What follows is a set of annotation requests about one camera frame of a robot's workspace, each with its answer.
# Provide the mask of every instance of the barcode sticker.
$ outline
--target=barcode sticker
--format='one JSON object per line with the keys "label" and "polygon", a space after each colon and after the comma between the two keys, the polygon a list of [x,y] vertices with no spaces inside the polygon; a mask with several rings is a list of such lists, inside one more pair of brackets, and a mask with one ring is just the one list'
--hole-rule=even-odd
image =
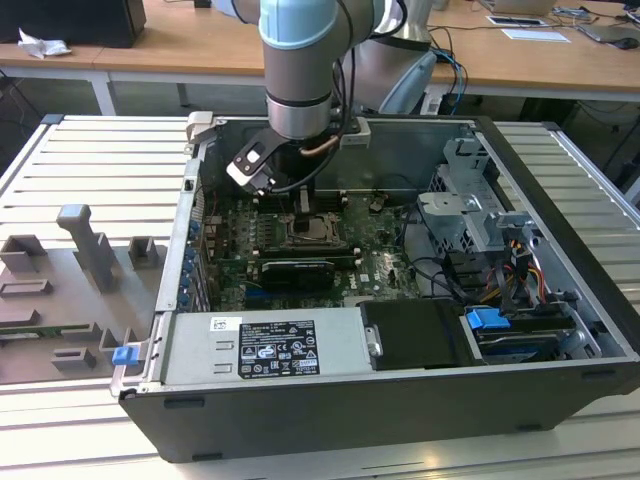
{"label": "barcode sticker", "polygon": [[242,317],[211,317],[212,332],[220,330],[240,330]]}

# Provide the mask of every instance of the motherboard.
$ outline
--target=motherboard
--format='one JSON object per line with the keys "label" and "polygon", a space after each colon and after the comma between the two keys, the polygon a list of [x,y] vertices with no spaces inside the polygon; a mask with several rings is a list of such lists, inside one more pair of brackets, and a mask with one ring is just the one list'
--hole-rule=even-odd
{"label": "motherboard", "polygon": [[216,311],[353,307],[419,298],[398,238],[406,209],[388,195],[327,192],[314,213],[288,197],[214,199],[205,219]]}

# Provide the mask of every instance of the desk leg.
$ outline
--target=desk leg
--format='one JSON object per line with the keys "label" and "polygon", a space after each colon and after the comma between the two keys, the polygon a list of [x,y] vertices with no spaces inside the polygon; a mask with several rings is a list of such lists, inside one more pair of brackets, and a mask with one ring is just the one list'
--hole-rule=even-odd
{"label": "desk leg", "polygon": [[181,107],[188,107],[191,105],[189,102],[189,94],[187,93],[187,86],[184,83],[178,83],[178,98],[180,99]]}
{"label": "desk leg", "polygon": [[420,108],[420,115],[437,115],[442,98],[449,91],[447,85],[429,85],[424,91],[424,102]]}
{"label": "desk leg", "polygon": [[629,190],[627,190],[624,196],[627,201],[633,206],[636,206],[638,202],[640,202],[640,177],[638,177],[636,181],[633,182],[633,185],[629,187]]}
{"label": "desk leg", "polygon": [[113,88],[113,83],[109,81],[108,75],[106,73],[96,75],[91,79],[91,84],[100,106],[100,113],[102,115],[117,115],[116,92]]}

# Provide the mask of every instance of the power supply label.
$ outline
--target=power supply label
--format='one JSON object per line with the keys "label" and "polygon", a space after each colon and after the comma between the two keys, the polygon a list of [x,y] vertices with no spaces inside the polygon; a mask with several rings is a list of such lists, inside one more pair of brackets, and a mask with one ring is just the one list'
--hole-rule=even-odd
{"label": "power supply label", "polygon": [[240,325],[238,375],[245,380],[318,375],[313,320]]}

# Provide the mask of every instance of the floor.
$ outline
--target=floor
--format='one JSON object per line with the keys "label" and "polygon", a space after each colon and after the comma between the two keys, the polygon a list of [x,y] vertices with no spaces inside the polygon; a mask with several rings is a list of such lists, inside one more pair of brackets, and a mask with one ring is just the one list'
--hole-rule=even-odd
{"label": "floor", "polygon": [[[99,114],[98,104],[90,85],[72,80],[17,80],[19,88],[42,113]],[[216,113],[265,114],[264,90],[260,87],[189,85],[192,107],[183,108],[172,84],[128,83],[116,84],[116,95],[122,115],[187,115],[191,110],[212,110]],[[523,99],[485,97],[481,104],[475,96],[465,97],[458,113],[487,115],[494,120],[517,120]],[[624,138],[640,114],[638,104],[586,102],[576,107],[563,125],[569,137],[598,166],[602,166],[618,143]],[[30,127],[38,124],[20,95],[11,87],[0,98],[0,169],[4,170],[19,152]],[[607,174],[615,178],[620,166],[640,150],[640,129],[625,144]]]}

